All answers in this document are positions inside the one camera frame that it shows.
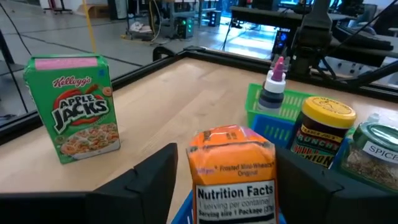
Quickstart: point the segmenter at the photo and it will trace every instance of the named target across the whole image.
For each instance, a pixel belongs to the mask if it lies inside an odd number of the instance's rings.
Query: apple jacks logo
[[[107,101],[92,94],[75,95],[58,102],[52,111],[54,128],[61,134],[71,125],[90,124],[109,112]]]

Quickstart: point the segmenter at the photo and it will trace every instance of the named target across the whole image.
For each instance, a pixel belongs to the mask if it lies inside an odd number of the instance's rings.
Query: cereal box
[[[24,80],[62,164],[120,148],[103,57],[35,56],[25,68]]]

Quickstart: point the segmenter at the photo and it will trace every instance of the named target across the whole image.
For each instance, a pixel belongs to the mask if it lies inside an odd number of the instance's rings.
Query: black stand
[[[63,4],[63,0],[60,0],[60,2],[61,2],[61,8],[57,8],[55,5],[54,6],[52,5],[52,1],[49,1],[49,6],[50,7],[44,8],[43,9],[44,13],[45,13],[46,10],[53,11],[55,15],[57,15],[58,12],[61,13],[61,14],[62,14],[62,12],[69,12],[70,14],[73,13],[73,11],[71,9],[65,9],[65,5]]]

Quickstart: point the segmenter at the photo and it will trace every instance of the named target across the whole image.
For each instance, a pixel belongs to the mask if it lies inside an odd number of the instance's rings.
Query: wooden table
[[[0,192],[94,190],[169,142],[178,143],[178,172],[169,221],[191,189],[185,148],[200,130],[246,124],[249,83],[264,75],[185,58],[114,93],[121,149],[61,165],[46,130],[35,129],[0,146]],[[287,88],[351,105],[358,122],[373,112],[392,116],[397,105],[293,81]]]

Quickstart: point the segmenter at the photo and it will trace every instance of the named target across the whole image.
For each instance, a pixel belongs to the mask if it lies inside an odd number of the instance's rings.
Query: blue light
[[[286,34],[281,34],[281,35],[280,35],[280,39],[281,39],[281,40],[286,40]]]

